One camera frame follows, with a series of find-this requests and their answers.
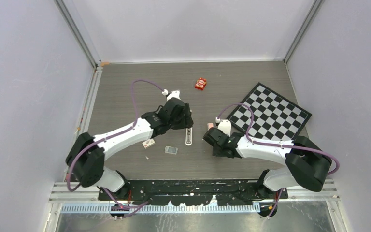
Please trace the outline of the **pink white stapler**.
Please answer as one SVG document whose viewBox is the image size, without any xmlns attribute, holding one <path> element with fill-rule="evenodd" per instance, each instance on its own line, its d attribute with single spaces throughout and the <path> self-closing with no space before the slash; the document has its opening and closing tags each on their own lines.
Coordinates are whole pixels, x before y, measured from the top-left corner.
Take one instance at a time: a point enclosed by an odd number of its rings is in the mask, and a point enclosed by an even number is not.
<svg viewBox="0 0 371 232">
<path fill-rule="evenodd" d="M 207 130 L 209 130 L 210 128 L 213 128 L 214 127 L 214 124 L 213 123 L 208 123 L 207 124 Z"/>
</svg>

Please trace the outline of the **cream beige stapler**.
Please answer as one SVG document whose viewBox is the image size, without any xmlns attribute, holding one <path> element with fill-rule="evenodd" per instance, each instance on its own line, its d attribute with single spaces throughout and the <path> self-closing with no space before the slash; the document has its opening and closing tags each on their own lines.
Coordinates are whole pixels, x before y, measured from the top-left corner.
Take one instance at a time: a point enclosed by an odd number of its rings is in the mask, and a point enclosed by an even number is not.
<svg viewBox="0 0 371 232">
<path fill-rule="evenodd" d="M 191 146 L 192 145 L 192 128 L 187 128 L 185 130 L 185 145 Z"/>
</svg>

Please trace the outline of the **white staple box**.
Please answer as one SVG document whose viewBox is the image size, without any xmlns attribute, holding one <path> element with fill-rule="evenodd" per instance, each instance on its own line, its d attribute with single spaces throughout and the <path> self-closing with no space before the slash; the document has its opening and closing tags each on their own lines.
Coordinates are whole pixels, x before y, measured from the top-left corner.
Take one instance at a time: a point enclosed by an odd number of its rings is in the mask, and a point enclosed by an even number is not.
<svg viewBox="0 0 371 232">
<path fill-rule="evenodd" d="M 151 139 L 148 139 L 148 140 L 142 142 L 142 145 L 143 145 L 143 147 L 144 147 L 145 149 L 147 149 L 147 148 L 149 148 L 149 147 L 155 145 L 155 140 L 152 139 L 152 138 L 151 138 Z"/>
</svg>

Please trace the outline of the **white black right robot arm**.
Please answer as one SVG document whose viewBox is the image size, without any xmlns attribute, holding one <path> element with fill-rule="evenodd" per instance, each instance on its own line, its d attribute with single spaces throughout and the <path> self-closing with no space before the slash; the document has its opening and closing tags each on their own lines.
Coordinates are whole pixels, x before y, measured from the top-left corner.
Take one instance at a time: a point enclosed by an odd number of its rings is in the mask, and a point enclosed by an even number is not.
<svg viewBox="0 0 371 232">
<path fill-rule="evenodd" d="M 254 183 L 254 190 L 265 199 L 281 189 L 294 186 L 320 192 L 332 165 L 332 158 L 304 136 L 295 140 L 271 141 L 236 132 L 227 135 L 218 128 L 210 128 L 203 140 L 212 146 L 216 157 L 256 158 L 283 165 L 277 170 L 264 170 Z"/>
</svg>

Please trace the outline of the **silver staple box tray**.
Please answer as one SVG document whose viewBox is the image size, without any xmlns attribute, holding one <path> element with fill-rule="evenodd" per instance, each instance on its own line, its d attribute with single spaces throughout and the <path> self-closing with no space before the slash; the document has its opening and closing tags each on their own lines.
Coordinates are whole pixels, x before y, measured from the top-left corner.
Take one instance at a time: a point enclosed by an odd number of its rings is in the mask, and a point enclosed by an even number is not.
<svg viewBox="0 0 371 232">
<path fill-rule="evenodd" d="M 174 154 L 178 153 L 178 148 L 172 146 L 165 146 L 164 152 L 167 154 Z"/>
</svg>

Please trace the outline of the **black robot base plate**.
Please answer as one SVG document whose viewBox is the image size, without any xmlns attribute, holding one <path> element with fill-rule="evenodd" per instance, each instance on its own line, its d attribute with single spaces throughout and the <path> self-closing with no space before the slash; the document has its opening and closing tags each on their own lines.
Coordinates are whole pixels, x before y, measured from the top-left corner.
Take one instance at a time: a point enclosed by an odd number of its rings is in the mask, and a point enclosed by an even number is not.
<svg viewBox="0 0 371 232">
<path fill-rule="evenodd" d="M 287 199 L 286 190 L 265 189 L 262 179 L 162 179 L 127 180 L 117 192 L 99 188 L 100 201 L 127 202 L 138 206 L 243 206 L 253 202 Z"/>
</svg>

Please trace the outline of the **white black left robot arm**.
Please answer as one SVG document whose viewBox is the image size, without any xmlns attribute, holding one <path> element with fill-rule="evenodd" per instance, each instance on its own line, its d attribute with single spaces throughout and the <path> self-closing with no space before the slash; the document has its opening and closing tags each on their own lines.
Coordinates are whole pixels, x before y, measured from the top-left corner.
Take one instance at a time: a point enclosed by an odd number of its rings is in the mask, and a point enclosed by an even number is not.
<svg viewBox="0 0 371 232">
<path fill-rule="evenodd" d="M 129 193 L 127 180 L 119 171 L 105 167 L 106 160 L 131 145 L 163 135 L 168 130 L 188 129 L 192 125 L 189 104 L 172 98 L 156 111 L 147 112 L 133 123 L 109 133 L 80 134 L 65 162 L 79 187 L 106 188 L 117 200 L 123 200 Z"/>
</svg>

